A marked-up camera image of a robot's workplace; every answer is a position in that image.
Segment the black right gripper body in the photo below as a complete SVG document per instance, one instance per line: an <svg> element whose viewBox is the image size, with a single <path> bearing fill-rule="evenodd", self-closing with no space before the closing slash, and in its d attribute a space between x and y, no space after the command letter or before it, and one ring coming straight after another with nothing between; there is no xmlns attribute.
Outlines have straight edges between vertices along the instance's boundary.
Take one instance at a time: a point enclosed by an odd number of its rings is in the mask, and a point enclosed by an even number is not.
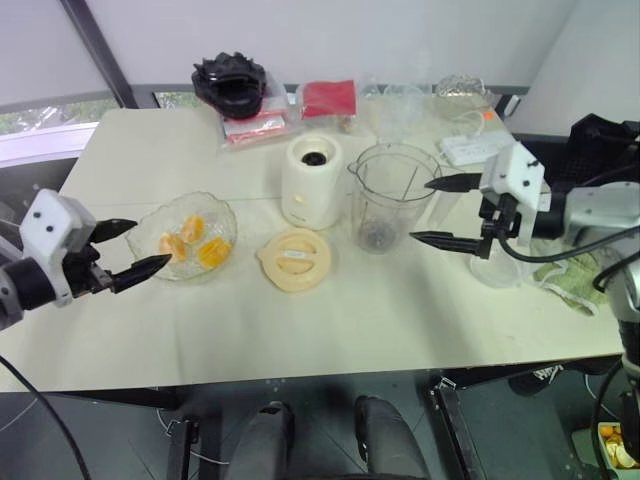
<svg viewBox="0 0 640 480"><path fill-rule="evenodd" d="M482 219L479 247L476 255L488 259L494 242L500 246L519 235L522 215L517 211L519 202L511 194L494 199L482 199L479 217Z"/></svg>

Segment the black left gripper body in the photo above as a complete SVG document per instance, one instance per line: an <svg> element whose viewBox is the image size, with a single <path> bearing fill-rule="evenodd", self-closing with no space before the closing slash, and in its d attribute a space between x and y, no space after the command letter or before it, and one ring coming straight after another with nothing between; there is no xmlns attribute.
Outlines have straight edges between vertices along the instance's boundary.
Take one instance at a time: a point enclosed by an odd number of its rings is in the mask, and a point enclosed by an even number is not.
<svg viewBox="0 0 640 480"><path fill-rule="evenodd" d="M79 250L66 254L62 264L63 273L73 299L112 289L111 272L97 264L100 254L94 244L110 240L115 236L113 224L97 224L87 242Z"/></svg>

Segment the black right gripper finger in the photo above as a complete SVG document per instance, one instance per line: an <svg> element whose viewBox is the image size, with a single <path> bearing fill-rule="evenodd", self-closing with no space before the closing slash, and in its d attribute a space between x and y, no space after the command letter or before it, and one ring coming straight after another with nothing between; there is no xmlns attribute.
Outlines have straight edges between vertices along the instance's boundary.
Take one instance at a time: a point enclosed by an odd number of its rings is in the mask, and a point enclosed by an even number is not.
<svg viewBox="0 0 640 480"><path fill-rule="evenodd" d="M444 192L469 192L479 188L481 173L458 173L440 176L424 184L426 189Z"/></svg>
<svg viewBox="0 0 640 480"><path fill-rule="evenodd" d="M488 243L481 239L458 237L451 232L441 231L411 232L410 236L439 250L464 253L479 258L488 257Z"/></svg>

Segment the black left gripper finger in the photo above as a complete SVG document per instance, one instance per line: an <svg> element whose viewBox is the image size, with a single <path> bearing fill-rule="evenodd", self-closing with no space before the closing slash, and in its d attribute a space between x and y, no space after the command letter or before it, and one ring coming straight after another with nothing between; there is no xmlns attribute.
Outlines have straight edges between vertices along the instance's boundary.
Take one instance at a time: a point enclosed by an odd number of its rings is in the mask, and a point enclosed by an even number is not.
<svg viewBox="0 0 640 480"><path fill-rule="evenodd" d="M98 221L94 228L94 243L103 243L136 227L138 223L129 219L108 219Z"/></svg>
<svg viewBox="0 0 640 480"><path fill-rule="evenodd" d="M172 259L171 254L158 254L134 262L128 269L111 275L110 290L121 293L153 277Z"/></svg>

